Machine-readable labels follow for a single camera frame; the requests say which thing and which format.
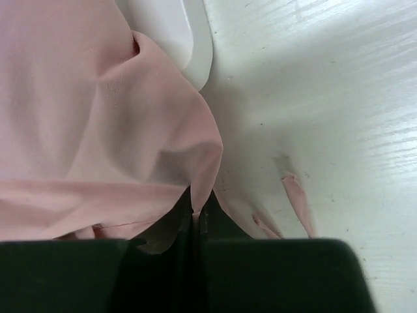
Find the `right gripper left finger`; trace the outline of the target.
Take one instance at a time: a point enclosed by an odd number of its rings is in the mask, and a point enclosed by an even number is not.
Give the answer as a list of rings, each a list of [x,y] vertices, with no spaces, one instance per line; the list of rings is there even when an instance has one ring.
[[[133,239],[1,244],[2,312],[157,312],[178,303],[190,192]]]

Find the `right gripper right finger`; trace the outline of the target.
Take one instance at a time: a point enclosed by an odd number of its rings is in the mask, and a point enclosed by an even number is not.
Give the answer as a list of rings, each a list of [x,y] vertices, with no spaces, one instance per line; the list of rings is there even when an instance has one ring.
[[[334,239],[253,239],[211,194],[199,218],[202,312],[374,312],[356,254]]]

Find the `pink trousers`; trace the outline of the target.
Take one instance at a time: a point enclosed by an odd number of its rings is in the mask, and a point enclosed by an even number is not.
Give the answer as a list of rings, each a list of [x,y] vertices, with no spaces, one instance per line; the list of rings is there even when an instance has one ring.
[[[1,2],[1,240],[131,239],[223,145],[210,108],[114,1]]]

